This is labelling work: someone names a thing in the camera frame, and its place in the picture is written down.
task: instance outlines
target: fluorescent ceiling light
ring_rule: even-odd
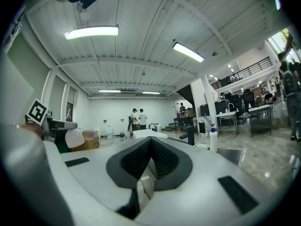
[[[173,45],[173,49],[177,50],[183,54],[186,54],[187,56],[194,58],[195,60],[197,60],[199,62],[203,62],[205,60],[201,55],[193,52],[192,50],[190,50],[189,48],[183,46],[182,44],[180,44],[178,42]]]
[[[97,35],[118,35],[118,27],[116,26],[97,26],[97,27],[86,27],[73,30],[71,32],[64,33],[65,39],[75,39],[87,36]]]
[[[280,0],[275,0],[275,2],[276,2],[276,8],[277,8],[277,10],[279,10],[281,8]]]
[[[99,89],[99,92],[102,93],[120,93],[120,90],[115,90],[115,89]]]
[[[148,91],[144,91],[144,92],[142,92],[142,94],[160,95],[161,92],[148,92]]]

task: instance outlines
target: white bottle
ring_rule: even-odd
[[[211,124],[212,128],[209,133],[210,135],[210,151],[217,152],[217,132],[216,129],[213,127],[214,124]]]

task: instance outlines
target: cardboard box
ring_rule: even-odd
[[[72,152],[96,149],[99,146],[99,136],[96,130],[85,130],[82,132],[84,137],[84,144],[73,148]]]

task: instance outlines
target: tiled floor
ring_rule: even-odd
[[[179,139],[183,132],[164,131],[168,137]],[[111,146],[121,143],[119,137],[111,140],[100,139],[100,146]],[[289,164],[292,155],[301,157],[301,143],[290,140],[290,129],[272,130],[272,134],[262,133],[250,137],[249,133],[221,134],[218,148],[241,150],[238,166],[260,180],[269,190],[275,192],[291,180],[292,168]],[[195,143],[210,144],[206,137],[195,134]]]

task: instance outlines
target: black railing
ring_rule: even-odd
[[[269,57],[264,58],[263,60],[247,67],[246,69],[243,69],[241,71],[238,71],[230,76],[227,76],[224,79],[221,79],[215,83],[212,83],[211,86],[214,89],[218,89],[227,85],[230,85],[234,82],[237,82],[239,80],[242,80],[245,77],[248,77],[252,74],[255,74],[257,72],[259,72],[260,70],[264,70],[270,66],[272,66],[273,64],[271,63]]]

